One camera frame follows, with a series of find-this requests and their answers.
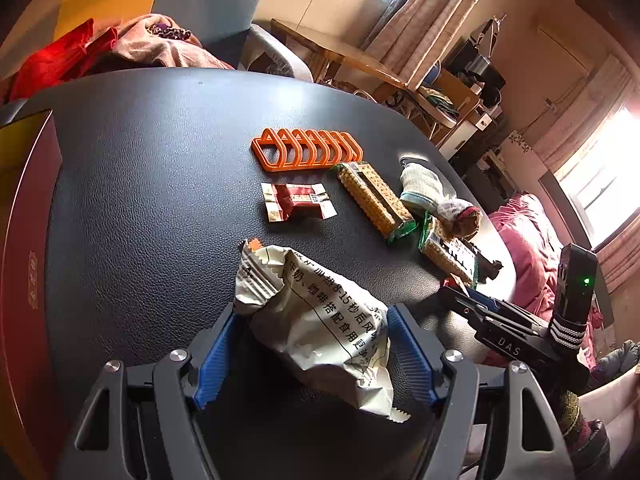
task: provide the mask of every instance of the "wooden desk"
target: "wooden desk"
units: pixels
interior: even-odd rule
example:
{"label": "wooden desk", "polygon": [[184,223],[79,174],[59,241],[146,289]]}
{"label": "wooden desk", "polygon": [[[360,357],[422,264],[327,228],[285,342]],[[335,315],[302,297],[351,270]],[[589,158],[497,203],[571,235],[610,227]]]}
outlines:
{"label": "wooden desk", "polygon": [[333,79],[338,69],[342,65],[346,65],[372,75],[396,88],[406,88],[406,84],[377,59],[339,38],[323,34],[312,28],[299,27],[295,23],[279,22],[278,20],[271,20],[271,33],[283,44],[286,44],[287,38],[291,38],[321,57],[320,63],[310,63],[309,66],[316,83]]}

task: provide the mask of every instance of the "window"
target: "window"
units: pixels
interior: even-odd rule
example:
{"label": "window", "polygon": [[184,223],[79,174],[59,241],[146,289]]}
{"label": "window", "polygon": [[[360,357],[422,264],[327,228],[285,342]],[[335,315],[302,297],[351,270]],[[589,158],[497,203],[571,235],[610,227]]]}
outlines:
{"label": "window", "polygon": [[595,247],[640,206],[640,119],[622,108],[598,140],[560,180]]}

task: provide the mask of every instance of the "pink blanket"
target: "pink blanket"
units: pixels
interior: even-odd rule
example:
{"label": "pink blanket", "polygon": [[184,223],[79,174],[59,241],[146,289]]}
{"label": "pink blanket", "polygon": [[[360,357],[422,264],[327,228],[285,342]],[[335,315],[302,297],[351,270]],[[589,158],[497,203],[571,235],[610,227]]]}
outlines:
{"label": "pink blanket", "polygon": [[[540,200],[531,194],[513,196],[489,218],[507,246],[516,269],[513,303],[549,321],[556,298],[562,244]],[[587,362],[593,367],[591,323],[585,340]]]}

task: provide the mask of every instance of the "orange cable organizer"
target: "orange cable organizer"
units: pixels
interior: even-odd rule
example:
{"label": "orange cable organizer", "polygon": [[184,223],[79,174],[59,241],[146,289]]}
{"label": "orange cable organizer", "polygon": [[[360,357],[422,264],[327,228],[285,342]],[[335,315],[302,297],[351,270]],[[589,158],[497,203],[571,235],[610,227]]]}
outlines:
{"label": "orange cable organizer", "polygon": [[[277,148],[278,160],[275,163],[267,159],[263,146]],[[308,157],[302,161],[304,147],[308,150]],[[358,162],[364,155],[360,145],[347,132],[303,131],[299,128],[292,132],[281,128],[277,133],[273,128],[265,128],[261,137],[251,141],[251,148],[265,171],[325,170],[338,162]],[[291,148],[293,160],[287,162]]]}

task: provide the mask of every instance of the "metal screw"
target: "metal screw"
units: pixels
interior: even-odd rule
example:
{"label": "metal screw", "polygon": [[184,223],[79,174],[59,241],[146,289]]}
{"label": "metal screw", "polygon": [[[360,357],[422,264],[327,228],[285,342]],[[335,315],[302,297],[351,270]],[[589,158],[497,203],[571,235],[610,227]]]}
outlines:
{"label": "metal screw", "polygon": [[517,374],[523,374],[525,373],[527,370],[529,370],[529,367],[524,364],[522,361],[514,361],[513,363],[511,363],[511,370]]}
{"label": "metal screw", "polygon": [[445,350],[444,358],[447,361],[451,361],[452,363],[457,363],[462,361],[462,352],[460,350]]}
{"label": "metal screw", "polygon": [[108,372],[117,372],[118,370],[120,370],[120,361],[118,361],[117,359],[109,361],[104,365],[104,369]]}
{"label": "metal screw", "polygon": [[180,361],[184,361],[187,358],[187,351],[182,348],[178,348],[177,350],[172,350],[169,354],[169,359],[171,361],[176,361],[179,363]]}

